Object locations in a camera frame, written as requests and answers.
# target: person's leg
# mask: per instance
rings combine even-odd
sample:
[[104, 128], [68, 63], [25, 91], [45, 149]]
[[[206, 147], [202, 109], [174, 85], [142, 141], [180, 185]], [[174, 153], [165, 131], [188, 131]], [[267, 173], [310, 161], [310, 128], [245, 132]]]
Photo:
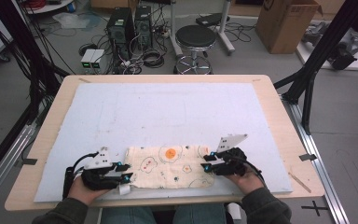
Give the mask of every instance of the person's leg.
[[222, 203], [180, 205], [173, 224], [226, 224], [226, 210]]
[[101, 224], [156, 224], [150, 207], [112, 207], [104, 208]]

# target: computer tower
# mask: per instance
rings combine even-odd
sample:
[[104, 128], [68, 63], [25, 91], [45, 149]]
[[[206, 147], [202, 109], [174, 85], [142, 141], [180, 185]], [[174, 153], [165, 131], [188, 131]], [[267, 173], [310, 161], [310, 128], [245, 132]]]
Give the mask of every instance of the computer tower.
[[114, 55], [119, 53], [122, 59], [129, 60], [136, 44], [131, 9], [129, 7], [114, 8], [106, 30]]
[[135, 30], [138, 49], [153, 47], [151, 6], [138, 6], [135, 11]]

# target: dark sleeve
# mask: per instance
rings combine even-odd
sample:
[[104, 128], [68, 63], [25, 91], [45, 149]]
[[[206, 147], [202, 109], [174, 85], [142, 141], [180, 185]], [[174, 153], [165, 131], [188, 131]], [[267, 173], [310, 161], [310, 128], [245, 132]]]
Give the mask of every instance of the dark sleeve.
[[257, 189], [242, 199], [248, 224], [290, 223], [292, 210], [275, 198], [268, 189]]
[[57, 206], [33, 220], [33, 224], [81, 224], [86, 219], [89, 208], [81, 201], [66, 198]]

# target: round stool seat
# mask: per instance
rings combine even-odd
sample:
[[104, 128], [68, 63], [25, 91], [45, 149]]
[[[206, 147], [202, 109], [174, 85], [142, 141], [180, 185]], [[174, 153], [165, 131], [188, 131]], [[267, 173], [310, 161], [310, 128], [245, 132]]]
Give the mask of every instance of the round stool seat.
[[176, 32], [176, 42], [185, 48], [208, 49], [215, 41], [214, 31], [200, 25], [188, 25]]

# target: orange circle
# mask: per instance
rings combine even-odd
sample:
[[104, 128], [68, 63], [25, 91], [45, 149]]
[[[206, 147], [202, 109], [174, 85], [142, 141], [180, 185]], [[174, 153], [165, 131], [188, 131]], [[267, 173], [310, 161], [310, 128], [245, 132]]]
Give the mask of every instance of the orange circle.
[[165, 157], [167, 157], [168, 159], [172, 159], [173, 157], [175, 157], [175, 155], [176, 151], [173, 148], [170, 148], [165, 152]]

